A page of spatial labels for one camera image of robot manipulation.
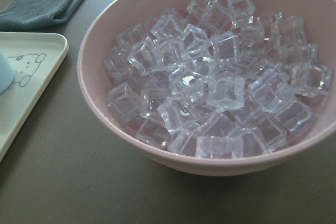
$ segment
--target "pile of ice cubes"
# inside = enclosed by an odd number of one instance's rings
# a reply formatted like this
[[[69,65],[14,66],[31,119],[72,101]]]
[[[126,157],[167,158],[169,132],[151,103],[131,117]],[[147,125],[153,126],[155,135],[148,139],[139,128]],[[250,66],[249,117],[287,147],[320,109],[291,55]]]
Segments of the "pile of ice cubes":
[[[253,0],[191,0],[116,39],[104,61],[108,107],[135,137],[173,153],[243,158],[288,146],[316,116],[333,69],[306,40],[302,17],[255,15]]]

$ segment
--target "bear ear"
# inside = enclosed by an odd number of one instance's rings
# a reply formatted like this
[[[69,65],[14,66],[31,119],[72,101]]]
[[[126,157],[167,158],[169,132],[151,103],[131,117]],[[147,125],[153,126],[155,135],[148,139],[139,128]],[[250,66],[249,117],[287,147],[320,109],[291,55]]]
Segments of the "bear ear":
[[[19,86],[24,87],[25,85],[28,84],[29,81],[30,81],[30,76],[24,76],[22,80],[20,81]]]
[[[45,57],[46,57],[46,54],[40,54],[40,55],[37,56],[35,62],[40,63],[44,60]]]

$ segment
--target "cloth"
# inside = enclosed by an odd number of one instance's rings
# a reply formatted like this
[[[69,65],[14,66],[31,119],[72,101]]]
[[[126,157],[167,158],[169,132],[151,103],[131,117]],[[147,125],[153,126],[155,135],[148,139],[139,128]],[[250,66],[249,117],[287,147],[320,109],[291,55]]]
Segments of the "cloth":
[[[0,12],[0,31],[39,29],[63,24],[83,0],[13,0]]]

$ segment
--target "bowl rim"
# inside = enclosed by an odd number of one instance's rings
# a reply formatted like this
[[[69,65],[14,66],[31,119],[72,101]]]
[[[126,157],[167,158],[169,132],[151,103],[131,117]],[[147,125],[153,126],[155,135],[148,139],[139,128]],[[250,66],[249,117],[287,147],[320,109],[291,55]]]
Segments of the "bowl rim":
[[[186,156],[176,153],[171,153],[169,151],[161,150],[151,145],[145,144],[140,140],[136,139],[135,137],[125,133],[114,124],[112,124],[106,116],[100,113],[99,109],[95,106],[94,101],[91,99],[88,89],[85,85],[85,81],[83,79],[82,74],[82,62],[83,62],[83,53],[86,48],[86,42],[90,37],[92,30],[94,30],[95,26],[99,19],[106,13],[106,11],[111,8],[116,2],[119,0],[114,0],[111,2],[107,7],[105,7],[101,13],[94,19],[94,21],[89,26],[88,30],[86,31],[82,43],[80,45],[79,53],[78,53],[78,61],[77,61],[77,77],[80,86],[80,90],[84,96],[84,99],[91,109],[91,111],[96,115],[96,117],[114,134],[118,137],[122,138],[124,141],[127,141],[130,145],[140,149],[145,154],[153,154],[155,156],[159,156],[164,159],[174,160],[176,162],[183,162],[191,165],[198,165],[198,166],[246,166],[246,165],[257,165],[257,164],[265,164],[270,163],[272,161],[279,161],[289,159],[297,154],[304,152],[305,150],[317,145],[322,140],[326,139],[332,133],[336,131],[335,126],[329,125],[325,128],[322,134],[313,139],[311,137],[305,139],[304,141],[297,143],[293,146],[286,147],[282,150],[278,150],[269,154],[259,155],[259,156],[252,156],[252,157],[244,157],[244,158],[201,158],[201,157],[193,157],[193,156]]]

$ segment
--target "gray table surface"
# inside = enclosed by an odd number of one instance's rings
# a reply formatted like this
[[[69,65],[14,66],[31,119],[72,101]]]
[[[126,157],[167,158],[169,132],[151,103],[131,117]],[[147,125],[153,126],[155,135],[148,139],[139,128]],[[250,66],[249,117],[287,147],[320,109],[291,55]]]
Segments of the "gray table surface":
[[[0,9],[11,0],[0,0]],[[203,177],[114,136],[77,82],[80,43],[113,0],[85,0],[60,33],[69,53],[0,163],[0,223],[336,223],[336,135],[274,168]]]

